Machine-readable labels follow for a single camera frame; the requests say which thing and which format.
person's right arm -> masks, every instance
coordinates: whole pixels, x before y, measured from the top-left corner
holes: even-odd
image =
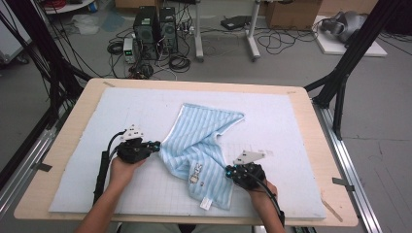
[[[278,196],[278,191],[275,185],[271,182],[267,182],[267,187],[272,191],[272,193]],[[281,220],[278,217],[275,207],[272,201],[267,196],[266,192],[259,187],[255,190],[248,190],[249,195],[252,199],[252,204],[257,211],[261,221],[263,222],[264,228],[267,233],[284,233],[285,228],[282,225]]]

person's left hand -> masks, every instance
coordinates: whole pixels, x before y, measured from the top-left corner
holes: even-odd
[[[119,157],[112,160],[109,186],[123,190],[133,178],[134,170],[140,167],[146,159],[134,164],[121,161]]]

striped cloth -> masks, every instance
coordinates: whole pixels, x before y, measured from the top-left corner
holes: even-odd
[[[189,195],[228,210],[233,189],[217,136],[244,115],[184,104],[171,132],[160,146],[160,157],[171,174],[188,181]]]

metal desk leg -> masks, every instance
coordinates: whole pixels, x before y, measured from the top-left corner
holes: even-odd
[[[200,0],[196,0],[196,26],[194,28],[194,44],[196,46],[196,59],[203,62],[202,38],[200,37]]]
[[[260,6],[260,0],[256,0],[254,9],[252,11],[251,28],[249,30],[246,30],[246,38],[248,39],[249,45],[251,46],[251,50],[252,50],[252,61],[256,61],[258,58],[260,58],[260,53],[258,52],[257,43],[255,42],[255,38],[254,38],[259,6]]]

desk foot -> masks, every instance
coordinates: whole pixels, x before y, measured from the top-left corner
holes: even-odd
[[[249,30],[246,30],[246,39],[248,39],[249,46],[252,50],[252,61],[255,62],[258,58],[260,58],[260,53],[258,52],[258,46],[255,42],[254,36],[249,35]]]
[[[203,46],[202,46],[202,38],[200,37],[200,35],[194,37],[194,44],[196,46],[196,60],[199,62],[203,62],[204,61]]]

